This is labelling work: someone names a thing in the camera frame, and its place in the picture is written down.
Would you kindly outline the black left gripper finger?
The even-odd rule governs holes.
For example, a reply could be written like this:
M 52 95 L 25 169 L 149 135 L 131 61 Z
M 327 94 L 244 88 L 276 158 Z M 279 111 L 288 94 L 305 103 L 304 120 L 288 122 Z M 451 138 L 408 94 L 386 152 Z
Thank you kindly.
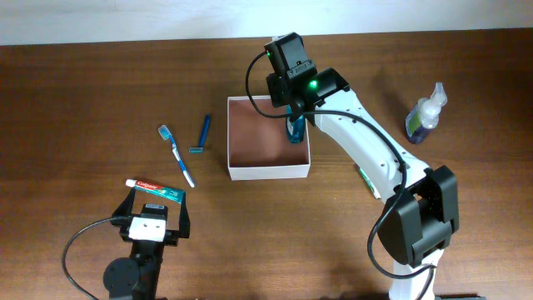
M 184 194 L 182 196 L 182 202 L 180 205 L 178 237 L 189 238 L 190 230 L 191 230 L 191 221 L 190 221 L 188 210 L 187 210 L 187 195 Z
M 126 218 L 131 217 L 135 194 L 136 194 L 136 189 L 132 187 L 128 195 L 126 196 L 126 198 L 113 212 L 112 214 L 113 220 L 111 221 L 111 224 L 113 226 L 121 226 L 125 223 Z

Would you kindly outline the green mouthwash bottle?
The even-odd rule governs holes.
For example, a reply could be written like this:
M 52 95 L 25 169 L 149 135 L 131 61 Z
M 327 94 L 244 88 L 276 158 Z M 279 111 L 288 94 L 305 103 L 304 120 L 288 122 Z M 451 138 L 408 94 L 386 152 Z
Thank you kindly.
M 306 119 L 304 116 L 292 117 L 293 111 L 290 106 L 286 107 L 286 113 L 290 117 L 286 118 L 286 135 L 290 143 L 301 143 L 306 133 Z

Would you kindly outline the green white soap packet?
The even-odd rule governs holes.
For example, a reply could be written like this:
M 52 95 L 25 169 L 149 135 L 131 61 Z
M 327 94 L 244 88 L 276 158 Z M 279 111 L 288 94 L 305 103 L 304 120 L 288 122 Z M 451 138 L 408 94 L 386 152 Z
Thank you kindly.
M 375 199 L 381 199 L 380 193 L 377 191 L 376 186 L 371 181 L 371 179 L 367 176 L 367 174 L 364 172 L 362 168 L 358 169 L 359 174 L 361 175 L 362 179 L 365 181 L 366 185 L 368 186 L 369 190 L 371 191 L 373 197 Z

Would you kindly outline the clear soap pump bottle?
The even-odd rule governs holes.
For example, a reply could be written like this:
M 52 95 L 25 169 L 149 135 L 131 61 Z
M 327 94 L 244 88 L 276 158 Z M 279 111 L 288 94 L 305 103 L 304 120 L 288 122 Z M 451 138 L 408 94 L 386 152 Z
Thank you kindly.
M 405 120 L 406 135 L 410 143 L 422 143 L 439 122 L 442 108 L 447 103 L 447 96 L 442 82 L 437 82 L 429 97 L 418 100 Z

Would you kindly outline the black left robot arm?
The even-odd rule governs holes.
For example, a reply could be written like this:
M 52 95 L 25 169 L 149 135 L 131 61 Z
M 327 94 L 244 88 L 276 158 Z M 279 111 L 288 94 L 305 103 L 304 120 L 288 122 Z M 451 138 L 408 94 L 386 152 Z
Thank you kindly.
M 190 223 L 181 212 L 179 228 L 169 229 L 168 207 L 164 205 L 147 203 L 135 214 L 135 195 L 132 188 L 111 220 L 122 240 L 131 244 L 131 252 L 110 262 L 102 280 L 111 299 L 155 300 L 164 248 L 175 247 L 180 238 L 187 238 Z

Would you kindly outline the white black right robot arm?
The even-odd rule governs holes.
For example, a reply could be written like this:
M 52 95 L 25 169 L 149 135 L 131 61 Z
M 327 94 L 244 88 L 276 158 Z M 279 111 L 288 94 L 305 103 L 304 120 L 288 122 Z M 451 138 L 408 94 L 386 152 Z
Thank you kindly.
M 384 208 L 371 229 L 393 260 L 385 275 L 390 299 L 434 299 L 436 267 L 459 228 L 457 179 L 446 166 L 431 169 L 396 142 L 366 111 L 349 83 L 329 68 L 306 81 L 310 123 L 332 138 L 359 167 Z M 273 95 L 227 99 L 227 168 L 233 181 L 307 176 L 310 142 L 281 140 Z

